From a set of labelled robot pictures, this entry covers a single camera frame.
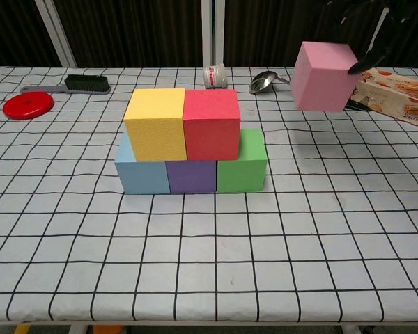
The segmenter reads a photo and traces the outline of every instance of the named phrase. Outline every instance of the metal spoon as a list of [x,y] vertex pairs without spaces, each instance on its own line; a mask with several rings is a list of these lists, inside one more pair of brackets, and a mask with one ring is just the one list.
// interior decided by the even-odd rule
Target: metal spoon
[[273,71],[264,71],[260,74],[257,74],[251,81],[249,85],[249,92],[251,94],[256,94],[267,88],[274,80],[279,80],[284,84],[289,84],[290,82],[276,72]]

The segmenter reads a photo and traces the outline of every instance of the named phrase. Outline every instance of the red frisbee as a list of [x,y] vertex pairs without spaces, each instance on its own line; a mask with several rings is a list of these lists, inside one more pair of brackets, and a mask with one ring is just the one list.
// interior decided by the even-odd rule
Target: red frisbee
[[14,96],[3,106],[3,112],[13,120],[28,120],[43,115],[54,105],[50,94],[29,92]]

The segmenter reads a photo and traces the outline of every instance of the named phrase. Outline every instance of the stacked blocks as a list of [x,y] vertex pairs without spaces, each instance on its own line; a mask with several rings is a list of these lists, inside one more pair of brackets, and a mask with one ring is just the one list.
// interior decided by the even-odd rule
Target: stacked blocks
[[235,160],[240,109],[234,89],[187,90],[184,130],[188,160]]
[[217,191],[235,193],[262,190],[267,162],[262,133],[243,129],[240,133],[238,159],[218,161]]
[[356,62],[347,44],[303,42],[291,78],[296,108],[343,111],[360,78],[347,73]]
[[138,89],[115,164],[127,194],[263,188],[262,133],[240,131],[235,90]]

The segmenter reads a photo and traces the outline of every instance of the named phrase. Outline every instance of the pink cube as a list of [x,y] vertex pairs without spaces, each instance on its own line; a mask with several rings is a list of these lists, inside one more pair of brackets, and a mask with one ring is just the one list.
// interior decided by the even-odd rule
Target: pink cube
[[296,108],[343,111],[360,78],[347,73],[356,62],[347,44],[303,42],[291,77]]

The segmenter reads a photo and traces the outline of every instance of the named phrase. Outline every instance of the brush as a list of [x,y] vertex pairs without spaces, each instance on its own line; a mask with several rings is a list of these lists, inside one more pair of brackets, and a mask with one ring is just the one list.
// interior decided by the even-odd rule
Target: brush
[[20,92],[108,94],[110,93],[110,86],[107,77],[102,75],[69,74],[64,85],[25,86],[20,89]]

